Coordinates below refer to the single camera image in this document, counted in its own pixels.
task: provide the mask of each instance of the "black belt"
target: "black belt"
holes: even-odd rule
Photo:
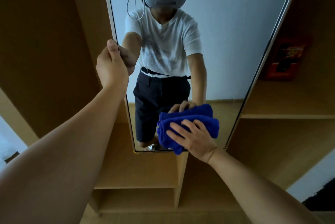
[[[149,70],[145,67],[142,67],[141,68],[141,71],[143,71],[145,74],[151,74],[151,75],[164,75],[164,76],[168,76],[168,75],[165,75],[165,74],[162,74],[162,73],[158,73],[158,72],[154,72],[152,70]]]

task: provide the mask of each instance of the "dark shorts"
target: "dark shorts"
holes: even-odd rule
[[[186,76],[154,78],[140,72],[134,89],[137,141],[152,140],[159,114],[169,112],[174,104],[188,100],[190,90]]]

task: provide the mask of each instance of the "blue towel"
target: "blue towel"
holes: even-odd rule
[[[191,122],[193,122],[194,120],[201,121],[205,125],[212,138],[217,138],[217,136],[219,135],[219,121],[213,118],[213,110],[209,104],[203,104],[201,106],[197,106],[193,109],[183,112],[174,112],[171,114],[161,112],[161,114],[159,115],[159,121],[157,123],[157,125],[159,126],[159,128],[157,128],[159,143],[165,148],[172,148],[174,153],[177,155],[183,152],[184,147],[172,140],[166,134],[166,131],[169,129],[179,135],[170,127],[171,122],[174,122],[182,126],[187,131],[190,131],[188,127],[181,124],[181,122],[185,119]]]

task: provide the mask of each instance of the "red package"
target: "red package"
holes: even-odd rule
[[[310,40],[281,38],[275,41],[260,79],[291,81],[295,78]]]

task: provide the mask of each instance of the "fingernail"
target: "fingernail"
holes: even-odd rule
[[[107,41],[107,45],[112,47],[112,46],[115,46],[116,45],[116,42],[114,40],[108,40]]]

